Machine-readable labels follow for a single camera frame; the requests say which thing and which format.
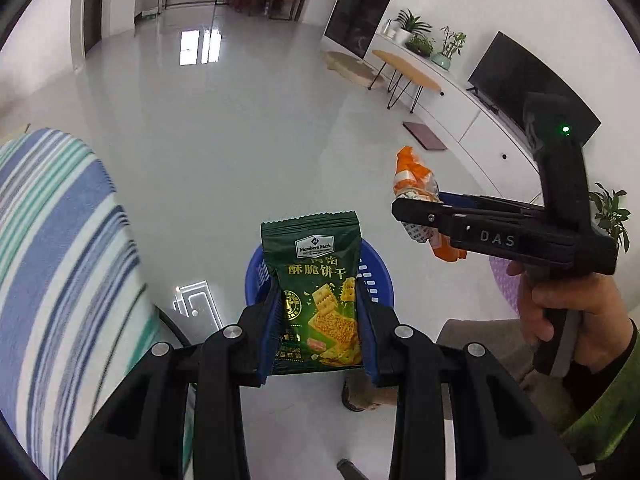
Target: green plant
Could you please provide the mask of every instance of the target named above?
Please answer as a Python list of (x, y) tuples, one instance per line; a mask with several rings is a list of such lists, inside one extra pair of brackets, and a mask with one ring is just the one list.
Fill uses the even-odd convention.
[(407, 32), (413, 32), (414, 34), (423, 34), (425, 32), (431, 32), (431, 25), (427, 22), (422, 22), (420, 16), (414, 16), (410, 10), (407, 12), (401, 10), (398, 13), (396, 22), (400, 23), (400, 27), (404, 28)]
[(416, 54), (429, 57), (433, 52), (433, 40), (422, 34), (415, 34), (407, 41), (406, 47)]
[(629, 235), (622, 223), (628, 220), (631, 213), (628, 209), (620, 208), (620, 197), (625, 196), (626, 191), (623, 189), (620, 191), (612, 190), (612, 195), (602, 187), (601, 183), (596, 182), (596, 186), (603, 192), (590, 191), (589, 200), (596, 205), (598, 210), (595, 217), (598, 227), (609, 233), (616, 241), (617, 248), (620, 248), (620, 242), (622, 242), (626, 253), (629, 250)]
[(466, 34), (464, 32), (451, 32), (449, 25), (442, 27), (440, 30), (444, 30), (445, 33), (440, 53), (448, 59), (451, 59), (456, 52), (460, 55), (460, 49), (465, 46)]

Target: blue gripper pad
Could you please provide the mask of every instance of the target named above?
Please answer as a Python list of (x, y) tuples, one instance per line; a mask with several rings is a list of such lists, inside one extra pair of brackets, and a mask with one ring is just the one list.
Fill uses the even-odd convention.
[(370, 304), (371, 298), (367, 287), (362, 280), (356, 280), (356, 315), (358, 318), (358, 337), (360, 338), (362, 364), (364, 365), (365, 373), (371, 377), (371, 381), (374, 384), (377, 384), (380, 375), (378, 369), (378, 344), (371, 325)]
[(264, 384), (268, 375), (273, 370), (273, 363), (276, 353), (280, 347), (280, 336), (282, 335), (283, 304), (282, 289), (277, 278), (272, 276), (269, 293), (264, 300), (264, 309), (268, 311), (264, 331), (260, 338), (260, 348), (258, 354), (257, 375), (260, 383)]
[(452, 205), (453, 207), (468, 207), (470, 209), (478, 208), (478, 204), (476, 203), (476, 201), (469, 196), (441, 191), (438, 194), (438, 197), (445, 204)]

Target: brown mat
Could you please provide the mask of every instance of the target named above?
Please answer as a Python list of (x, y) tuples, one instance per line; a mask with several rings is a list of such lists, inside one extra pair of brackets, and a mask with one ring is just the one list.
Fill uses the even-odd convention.
[(409, 133), (415, 137), (415, 140), (420, 142), (425, 150), (442, 151), (447, 149), (442, 141), (438, 137), (436, 137), (436, 134), (434, 134), (431, 131), (430, 127), (428, 127), (426, 124), (409, 123), (405, 121), (404, 123), (402, 123), (402, 126), (409, 130)]
[[(329, 70), (335, 70), (343, 78), (348, 79), (360, 86), (369, 87), (376, 72), (364, 63), (361, 59), (341, 52), (329, 51), (324, 53), (324, 62)], [(385, 85), (382, 77), (373, 85), (373, 88), (380, 88)]]

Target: metal table leg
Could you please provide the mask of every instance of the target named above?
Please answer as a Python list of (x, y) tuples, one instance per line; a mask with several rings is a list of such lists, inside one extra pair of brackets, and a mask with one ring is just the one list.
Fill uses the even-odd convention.
[(394, 101), (394, 103), (391, 104), (391, 101), (394, 98), (394, 94), (396, 93), (396, 89), (398, 88), (398, 83), (400, 82), (400, 79), (398, 79), (398, 82), (394, 87), (394, 91), (391, 94), (391, 99), (389, 99), (389, 104), (386, 106), (387, 110), (391, 110), (391, 108), (394, 107), (394, 105), (398, 102), (398, 99), (400, 98), (400, 96), (406, 91), (407, 88), (409, 88), (409, 85), (411, 84), (411, 80), (409, 79), (409, 81), (406, 82), (406, 85), (404, 85), (404, 88), (402, 89), (402, 91), (398, 94), (398, 97), (396, 97), (396, 100)]
[(369, 88), (367, 88), (367, 90), (371, 90), (371, 88), (373, 87), (373, 83), (375, 83), (376, 79), (378, 79), (380, 74), (382, 74), (382, 70), (384, 69), (385, 66), (386, 66), (386, 63), (382, 66), (382, 68), (380, 70), (378, 70), (378, 73), (376, 74), (375, 78), (373, 78), (373, 81), (371, 82), (371, 84), (369, 85)]
[(396, 77), (396, 72), (398, 72), (398, 70), (394, 69), (394, 74), (391, 76), (391, 81), (389, 81), (389, 86), (386, 88), (386, 93), (391, 92), (391, 87), (394, 83), (394, 78)]
[(415, 105), (418, 104), (418, 99), (420, 98), (420, 94), (421, 93), (422, 93), (422, 87), (420, 86), (420, 87), (418, 87), (418, 91), (415, 94), (414, 105), (411, 107), (411, 110), (409, 110), (410, 114), (414, 113)]

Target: striped cushion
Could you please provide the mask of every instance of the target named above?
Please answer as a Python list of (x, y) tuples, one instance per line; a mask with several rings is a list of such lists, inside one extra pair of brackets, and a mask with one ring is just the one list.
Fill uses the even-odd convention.
[(2, 146), (0, 410), (46, 476), (159, 330), (100, 160), (57, 130)]

